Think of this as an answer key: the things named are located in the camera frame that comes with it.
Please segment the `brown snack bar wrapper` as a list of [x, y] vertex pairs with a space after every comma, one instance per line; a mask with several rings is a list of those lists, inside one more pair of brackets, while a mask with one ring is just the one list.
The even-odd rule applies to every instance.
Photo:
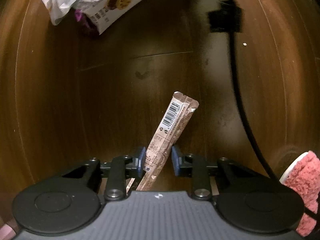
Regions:
[[138, 191], [151, 189], [169, 157], [173, 144], [182, 134], [198, 106], [198, 101], [181, 92], [173, 94], [172, 100], [146, 150], [145, 174], [141, 181], [131, 179], [126, 187], [127, 191], [133, 189], [134, 183], [138, 184], [136, 188]]

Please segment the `purple snack bag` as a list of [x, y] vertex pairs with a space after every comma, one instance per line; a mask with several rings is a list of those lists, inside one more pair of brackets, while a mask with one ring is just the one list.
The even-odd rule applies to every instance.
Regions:
[[87, 18], [87, 16], [81, 12], [81, 10], [75, 10], [75, 19], [76, 22], [80, 25], [80, 27], [86, 31], [95, 31], [94, 26], [91, 21]]

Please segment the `pink fuzzy slipper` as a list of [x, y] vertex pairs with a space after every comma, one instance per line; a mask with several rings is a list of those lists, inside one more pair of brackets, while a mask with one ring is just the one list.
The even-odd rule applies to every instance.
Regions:
[[314, 214], [319, 214], [319, 158], [308, 151], [291, 163], [280, 178], [285, 186], [295, 190], [304, 205]]

